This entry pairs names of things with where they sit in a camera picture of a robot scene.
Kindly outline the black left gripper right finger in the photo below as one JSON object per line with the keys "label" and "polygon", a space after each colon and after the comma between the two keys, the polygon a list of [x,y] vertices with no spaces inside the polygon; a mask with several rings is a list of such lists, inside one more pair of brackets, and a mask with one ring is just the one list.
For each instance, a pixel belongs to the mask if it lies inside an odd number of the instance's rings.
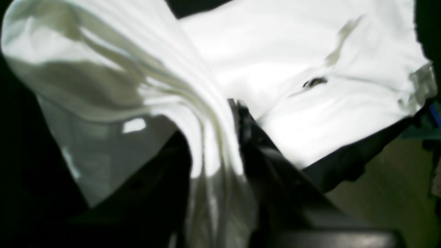
{"label": "black left gripper right finger", "polygon": [[350,218],[274,146],[244,103],[228,99],[245,175],[258,201],[250,248],[398,248],[400,234]]}

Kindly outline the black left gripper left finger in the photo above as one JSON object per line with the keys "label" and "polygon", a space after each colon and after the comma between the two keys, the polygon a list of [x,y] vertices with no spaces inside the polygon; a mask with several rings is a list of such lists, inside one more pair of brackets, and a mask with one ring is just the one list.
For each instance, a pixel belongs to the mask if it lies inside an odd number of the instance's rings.
{"label": "black left gripper left finger", "polygon": [[186,248],[183,223],[192,159],[181,132],[96,207],[49,223],[36,248]]}

